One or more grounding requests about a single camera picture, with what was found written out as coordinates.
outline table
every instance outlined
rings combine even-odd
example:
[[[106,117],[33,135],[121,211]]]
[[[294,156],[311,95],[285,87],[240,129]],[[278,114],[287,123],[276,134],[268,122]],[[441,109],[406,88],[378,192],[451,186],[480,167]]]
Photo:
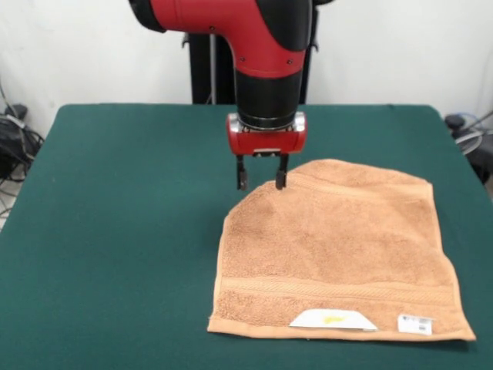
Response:
[[[232,109],[59,110],[0,234],[0,368],[493,368],[493,207],[428,106],[306,106],[307,145],[291,168],[330,157],[431,181],[478,341],[207,333],[223,219],[245,195],[226,140]],[[277,168],[246,164],[251,188]]]

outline white label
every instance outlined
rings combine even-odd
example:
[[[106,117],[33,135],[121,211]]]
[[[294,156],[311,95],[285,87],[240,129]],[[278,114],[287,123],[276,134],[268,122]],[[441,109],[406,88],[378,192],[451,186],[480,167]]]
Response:
[[[357,311],[327,309],[303,311],[291,322],[290,326],[298,328],[378,330],[370,320]]]
[[[400,333],[432,335],[432,318],[420,318],[409,314],[400,314],[397,318],[397,326]]]

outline orange towel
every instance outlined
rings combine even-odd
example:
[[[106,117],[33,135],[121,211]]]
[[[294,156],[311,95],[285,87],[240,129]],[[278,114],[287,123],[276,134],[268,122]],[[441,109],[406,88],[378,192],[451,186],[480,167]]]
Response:
[[[357,311],[377,330],[290,326],[318,308]],[[400,315],[431,318],[432,332],[403,332]],[[442,250],[432,186],[336,160],[300,166],[287,189],[266,183],[230,211],[207,330],[253,338],[475,340]]]

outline electrical cord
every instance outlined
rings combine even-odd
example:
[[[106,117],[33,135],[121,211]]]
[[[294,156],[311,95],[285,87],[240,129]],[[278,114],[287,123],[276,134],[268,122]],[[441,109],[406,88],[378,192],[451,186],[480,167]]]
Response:
[[[4,101],[5,105],[14,113],[14,116],[18,118],[17,110],[15,110],[15,107],[8,102],[7,96],[3,91],[2,76],[0,76],[0,96],[2,97],[2,100]]]
[[[488,118],[492,117],[493,116],[493,110],[486,113],[482,118],[480,119],[477,119],[475,120],[473,123],[470,123],[464,127],[462,127],[461,129],[459,129],[459,132],[463,132],[463,131],[467,131],[469,129],[472,129],[474,127],[476,127],[477,125],[482,125],[482,123],[487,120]]]
[[[0,179],[21,183],[44,142],[21,119],[0,114]],[[13,176],[17,169],[24,177]]]
[[[5,218],[3,217],[5,214],[9,213],[12,210],[12,208],[6,208],[2,212],[0,212],[0,218]]]

